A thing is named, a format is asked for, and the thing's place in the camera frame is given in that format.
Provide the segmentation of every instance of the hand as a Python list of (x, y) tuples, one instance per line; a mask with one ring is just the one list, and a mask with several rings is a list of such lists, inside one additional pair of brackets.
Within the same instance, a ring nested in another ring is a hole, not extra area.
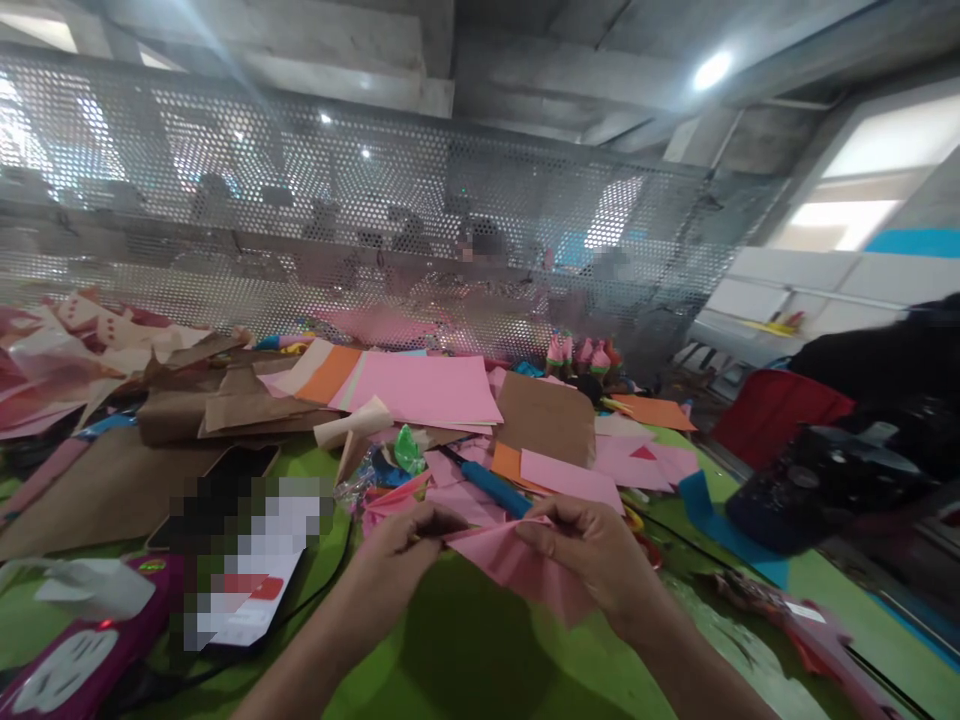
[(440, 556), (440, 536), (467, 527), (459, 515), (432, 502), (377, 525), (314, 614), (324, 641), (336, 644), (350, 667), (360, 662), (397, 624)]
[(526, 517), (548, 517), (556, 527), (520, 523), (517, 535), (576, 574), (614, 632), (631, 643), (637, 625), (665, 602), (646, 553), (616, 511), (602, 503), (554, 495)]

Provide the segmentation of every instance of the white wall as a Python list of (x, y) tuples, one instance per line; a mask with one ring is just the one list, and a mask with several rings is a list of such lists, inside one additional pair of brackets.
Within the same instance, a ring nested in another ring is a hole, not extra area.
[[(748, 247), (730, 266), (707, 309), (766, 322), (781, 307), (788, 288), (796, 290), (782, 310), (788, 314), (804, 311), (800, 335), (810, 340), (827, 333), (885, 325), (904, 307), (960, 292), (960, 260)], [(825, 298), (809, 291), (841, 297)], [(856, 300), (875, 301), (882, 307)]]

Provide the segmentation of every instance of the desk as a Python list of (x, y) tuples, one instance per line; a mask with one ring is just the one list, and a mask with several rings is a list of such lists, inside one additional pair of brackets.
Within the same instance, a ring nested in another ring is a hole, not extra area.
[[(660, 442), (689, 447), (670, 430)], [(273, 472), (278, 476), (332, 476), (336, 461), (310, 448), (312, 439), (287, 446)], [(701, 456), (715, 501), (736, 487)], [(700, 535), (687, 521), (679, 499), (656, 501), (651, 515), (717, 557), (736, 558)], [(327, 538), (307, 551), (278, 617), (321, 587), (336, 569), (344, 543), (352, 552), (359, 528), (347, 539), (349, 521), (338, 513)], [(744, 615), (694, 587), (691, 571), (714, 564), (650, 526), (664, 547), (663, 581), (695, 618), (711, 643), (785, 720), (855, 720), (846, 698), (830, 682), (802, 669), (793, 646), (759, 618)], [(140, 543), (103, 546), (72, 553), (116, 556)], [(0, 596), (0, 667), (29, 662), (65, 626), (54, 609), (32, 601), (39, 574), (22, 574)], [(857, 638), (856, 649), (936, 720), (956, 720), (960, 684), (956, 675), (890, 615), (873, 603), (826, 560), (807, 553), (791, 561), (789, 591), (833, 610)], [(287, 624), (264, 652), (204, 685), (133, 714), (134, 718), (225, 718), (300, 629), (303, 612)], [(168, 665), (166, 642), (150, 662)], [(210, 667), (200, 660), (191, 673)], [(915, 718), (900, 708), (906, 719)], [(494, 585), (455, 553), (446, 553), (427, 573), (410, 608), (393, 633), (344, 681), (325, 718), (673, 718), (659, 688), (633, 652), (599, 614), (566, 632), (542, 607), (533, 607)]]

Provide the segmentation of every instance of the person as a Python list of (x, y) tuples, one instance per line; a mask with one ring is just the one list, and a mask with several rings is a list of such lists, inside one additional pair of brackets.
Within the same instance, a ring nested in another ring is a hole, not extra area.
[[(517, 535), (583, 581), (678, 720), (776, 720), (674, 602), (613, 509), (555, 495), (536, 503), (527, 517), (547, 517), (554, 525), (521, 523)], [(440, 536), (465, 527), (459, 516), (430, 502), (380, 523), (233, 720), (320, 717), (340, 681), (400, 619), (440, 556)]]

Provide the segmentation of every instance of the orange paper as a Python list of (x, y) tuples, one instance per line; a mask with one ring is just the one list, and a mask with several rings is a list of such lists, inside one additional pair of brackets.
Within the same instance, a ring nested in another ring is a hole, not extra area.
[(327, 359), (323, 361), (313, 376), (307, 380), (294, 397), (310, 400), (321, 405), (329, 405), (343, 384), (350, 377), (353, 368), (360, 360), (361, 351), (354, 348), (335, 345)]
[(490, 466), (490, 470), (529, 492), (537, 495), (553, 495), (552, 490), (542, 488), (520, 477), (520, 451), (514, 450), (503, 443), (498, 442), (493, 449), (493, 464)]
[(624, 414), (637, 422), (673, 430), (692, 431), (696, 426), (687, 419), (683, 410), (672, 400), (654, 400), (636, 395), (614, 395), (613, 399), (629, 408)]

